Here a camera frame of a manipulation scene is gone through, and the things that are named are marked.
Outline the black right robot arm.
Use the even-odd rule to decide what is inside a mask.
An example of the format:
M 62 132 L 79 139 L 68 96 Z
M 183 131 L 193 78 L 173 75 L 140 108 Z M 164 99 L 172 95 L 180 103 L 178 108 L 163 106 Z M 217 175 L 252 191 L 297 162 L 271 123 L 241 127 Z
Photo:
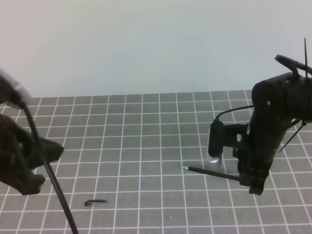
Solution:
M 285 73 L 257 83 L 252 89 L 253 114 L 233 146 L 240 185 L 261 195 L 274 156 L 293 120 L 312 120 L 312 80 Z

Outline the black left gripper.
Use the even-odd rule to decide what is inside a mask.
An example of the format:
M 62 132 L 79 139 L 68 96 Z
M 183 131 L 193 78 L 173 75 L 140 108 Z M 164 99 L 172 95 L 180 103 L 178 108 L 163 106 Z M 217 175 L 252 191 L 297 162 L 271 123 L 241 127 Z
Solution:
M 37 195 L 45 182 L 33 169 L 43 165 L 32 134 L 10 117 L 0 116 L 0 179 L 22 195 Z

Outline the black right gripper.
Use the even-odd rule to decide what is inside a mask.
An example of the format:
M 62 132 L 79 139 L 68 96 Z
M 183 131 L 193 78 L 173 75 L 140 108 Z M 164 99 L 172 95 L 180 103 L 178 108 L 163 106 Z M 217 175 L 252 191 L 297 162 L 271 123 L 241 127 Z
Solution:
M 254 107 L 249 124 L 223 125 L 223 146 L 233 148 L 238 159 L 238 176 L 231 180 L 250 180 L 249 193 L 261 195 L 276 151 L 290 128 L 292 116 L 281 107 Z

